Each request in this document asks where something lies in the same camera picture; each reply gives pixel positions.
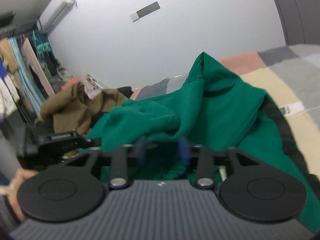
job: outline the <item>black strap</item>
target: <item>black strap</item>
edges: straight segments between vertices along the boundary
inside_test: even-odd
[[[279,108],[270,98],[266,97],[262,103],[261,109],[263,109],[266,115],[276,123],[282,138],[282,150],[284,154],[292,159],[320,200],[320,181],[314,174],[309,174],[306,161],[302,153],[299,151],[290,126],[280,112]]]

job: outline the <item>green cloth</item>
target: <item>green cloth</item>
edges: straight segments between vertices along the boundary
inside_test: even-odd
[[[142,135],[149,140],[165,141],[185,136],[215,151],[238,147],[295,176],[306,186],[308,198],[300,221],[312,231],[319,231],[320,202],[292,160],[283,153],[276,124],[259,109],[266,96],[264,90],[243,82],[202,53],[181,89],[142,101],[124,101],[122,107],[114,107],[105,114],[88,137],[102,137],[104,151],[135,143]],[[170,153],[159,155],[161,158],[155,162],[131,169],[129,177],[194,180],[194,171],[170,159]]]

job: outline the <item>ceiling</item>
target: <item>ceiling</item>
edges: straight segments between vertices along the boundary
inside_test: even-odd
[[[0,29],[0,34],[5,29],[18,28],[16,32],[28,30],[37,21],[51,0],[0,0],[0,14],[15,11],[11,26]]]

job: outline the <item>circular pad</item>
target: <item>circular pad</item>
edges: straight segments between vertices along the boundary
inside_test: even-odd
[[[284,193],[284,186],[275,179],[255,179],[247,188],[252,196],[264,200],[279,198]]]
[[[300,215],[307,199],[304,185],[278,169],[243,168],[220,187],[222,203],[236,216],[257,222],[280,222]]]
[[[104,187],[82,167],[61,166],[28,179],[17,198],[27,217],[60,223],[95,210],[104,198]]]

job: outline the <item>gray cabinet door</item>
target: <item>gray cabinet door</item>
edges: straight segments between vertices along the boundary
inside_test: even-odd
[[[287,45],[320,44],[320,0],[275,0]]]

